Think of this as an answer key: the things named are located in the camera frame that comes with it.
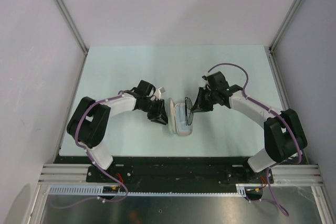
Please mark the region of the right rear aluminium post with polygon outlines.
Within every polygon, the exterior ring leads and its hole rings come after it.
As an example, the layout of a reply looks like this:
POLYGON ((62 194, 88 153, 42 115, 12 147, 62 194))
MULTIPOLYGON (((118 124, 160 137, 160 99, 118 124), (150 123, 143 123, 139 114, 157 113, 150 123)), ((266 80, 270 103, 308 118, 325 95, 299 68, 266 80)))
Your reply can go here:
POLYGON ((299 11, 301 5, 304 3, 305 0, 293 0, 284 20, 282 21, 274 39, 272 40, 271 44, 269 45, 268 49, 270 52, 275 51, 276 47, 278 46, 280 40, 285 35, 286 31, 288 30, 290 24, 294 20, 297 12, 299 11))

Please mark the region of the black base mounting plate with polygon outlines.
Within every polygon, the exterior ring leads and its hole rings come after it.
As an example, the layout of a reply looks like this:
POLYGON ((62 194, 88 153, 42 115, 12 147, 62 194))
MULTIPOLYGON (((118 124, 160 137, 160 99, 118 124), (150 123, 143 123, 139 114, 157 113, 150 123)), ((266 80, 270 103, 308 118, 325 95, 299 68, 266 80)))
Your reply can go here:
POLYGON ((122 192, 136 194, 222 194, 235 193, 236 186, 261 187, 275 182, 281 169, 303 168, 292 162, 254 173, 246 157, 116 157, 105 172, 84 156, 57 156, 55 164, 88 165, 85 182, 123 183, 122 192))

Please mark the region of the left rear aluminium post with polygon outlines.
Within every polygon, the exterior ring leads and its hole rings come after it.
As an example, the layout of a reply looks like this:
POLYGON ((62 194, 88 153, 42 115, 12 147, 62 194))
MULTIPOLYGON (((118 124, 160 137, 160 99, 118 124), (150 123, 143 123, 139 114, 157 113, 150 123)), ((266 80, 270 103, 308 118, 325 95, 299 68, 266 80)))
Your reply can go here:
POLYGON ((63 17, 66 25, 68 26, 73 38, 75 39, 76 43, 78 44, 79 48, 81 49, 82 53, 84 54, 84 56, 86 57, 89 51, 89 48, 86 46, 77 25, 75 24, 64 0, 53 0, 61 14, 61 16, 63 17))

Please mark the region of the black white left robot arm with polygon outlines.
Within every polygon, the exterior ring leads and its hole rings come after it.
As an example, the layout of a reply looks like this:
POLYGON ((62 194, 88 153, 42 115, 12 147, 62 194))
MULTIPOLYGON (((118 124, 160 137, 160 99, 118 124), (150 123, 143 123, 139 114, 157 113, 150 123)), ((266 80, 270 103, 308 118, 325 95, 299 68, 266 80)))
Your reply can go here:
POLYGON ((165 102, 162 99, 164 92, 163 87, 157 89, 153 84, 141 80, 136 87, 121 90, 115 97, 102 100, 84 97, 80 100, 66 131, 99 168, 97 174, 103 181, 110 182, 116 175, 116 169, 111 166, 113 157, 103 142, 109 118, 140 110, 146 113, 149 121, 168 125, 165 102))

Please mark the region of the black gold aviator sunglasses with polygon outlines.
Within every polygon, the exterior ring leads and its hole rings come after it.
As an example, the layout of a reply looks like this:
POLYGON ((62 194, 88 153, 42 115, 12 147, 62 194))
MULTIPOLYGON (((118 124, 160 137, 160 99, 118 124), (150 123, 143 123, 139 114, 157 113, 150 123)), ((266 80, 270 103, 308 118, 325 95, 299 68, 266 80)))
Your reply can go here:
POLYGON ((186 125, 191 126, 193 122, 192 101, 189 97, 185 97, 185 120, 186 125))

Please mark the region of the pale green glasses case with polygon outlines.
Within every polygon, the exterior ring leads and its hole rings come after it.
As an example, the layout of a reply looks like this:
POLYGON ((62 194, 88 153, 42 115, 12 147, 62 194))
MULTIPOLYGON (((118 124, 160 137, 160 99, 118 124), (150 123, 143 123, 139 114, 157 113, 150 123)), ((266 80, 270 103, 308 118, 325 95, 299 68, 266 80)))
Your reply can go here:
POLYGON ((168 99, 168 126, 172 134, 189 136, 192 134, 193 114, 187 106, 187 98, 184 102, 174 103, 172 98, 168 99))

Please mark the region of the blue square cleaning cloth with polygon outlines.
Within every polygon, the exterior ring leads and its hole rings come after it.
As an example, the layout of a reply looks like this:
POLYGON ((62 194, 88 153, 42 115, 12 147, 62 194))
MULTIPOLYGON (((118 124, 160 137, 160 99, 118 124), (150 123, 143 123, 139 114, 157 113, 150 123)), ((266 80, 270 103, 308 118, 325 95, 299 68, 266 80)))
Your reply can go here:
POLYGON ((188 136, 192 133, 192 125, 187 126, 185 120, 185 104, 181 103, 175 107, 176 132, 180 136, 188 136))

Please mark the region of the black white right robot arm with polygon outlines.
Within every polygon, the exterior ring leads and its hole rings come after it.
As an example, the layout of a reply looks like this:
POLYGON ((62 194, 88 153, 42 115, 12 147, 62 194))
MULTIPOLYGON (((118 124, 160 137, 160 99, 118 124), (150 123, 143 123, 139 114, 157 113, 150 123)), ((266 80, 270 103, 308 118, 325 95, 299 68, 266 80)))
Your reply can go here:
POLYGON ((198 89, 191 113, 210 112, 219 104, 233 109, 256 122, 264 130, 264 148, 247 160, 242 169, 243 179, 254 183, 261 171, 280 164, 307 147, 298 114, 293 109, 278 110, 249 96, 244 87, 230 86, 220 72, 202 76, 205 85, 198 89))

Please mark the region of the aluminium post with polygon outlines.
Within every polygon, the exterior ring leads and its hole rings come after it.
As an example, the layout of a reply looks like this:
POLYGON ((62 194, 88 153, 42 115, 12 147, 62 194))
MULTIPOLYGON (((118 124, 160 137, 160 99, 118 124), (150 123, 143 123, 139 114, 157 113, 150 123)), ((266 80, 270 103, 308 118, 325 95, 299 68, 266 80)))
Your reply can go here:
POLYGON ((75 39, 76 43, 78 44, 79 48, 81 49, 82 53, 84 54, 84 56, 86 57, 89 51, 89 48, 86 46, 77 25, 75 24, 64 0, 53 0, 61 14, 61 16, 63 17, 66 25, 68 26, 73 38, 75 39))
POLYGON ((284 20, 282 21, 274 39, 272 40, 271 44, 269 45, 268 49, 270 52, 275 51, 276 47, 278 46, 280 40, 285 35, 286 31, 288 30, 290 24, 294 20, 297 12, 299 11, 301 5, 304 3, 305 0, 293 0, 284 20))

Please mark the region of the aluminium front frame rail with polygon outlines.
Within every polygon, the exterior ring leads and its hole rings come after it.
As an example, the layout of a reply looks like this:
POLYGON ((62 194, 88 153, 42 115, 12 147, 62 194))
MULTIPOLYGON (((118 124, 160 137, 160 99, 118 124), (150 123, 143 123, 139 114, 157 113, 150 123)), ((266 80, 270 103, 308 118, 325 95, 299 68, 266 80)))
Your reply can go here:
MULTIPOLYGON (((220 184, 259 184, 270 181, 276 185, 320 185, 323 179, 317 165, 278 165, 269 172, 256 175, 246 175, 238 166, 214 165, 117 165, 111 171, 113 178, 118 178, 126 184, 153 182, 161 183, 168 180, 196 182, 218 182, 220 184)), ((92 165, 49 164, 44 165, 39 177, 40 183, 78 184, 78 183, 111 183, 103 172, 92 165)))

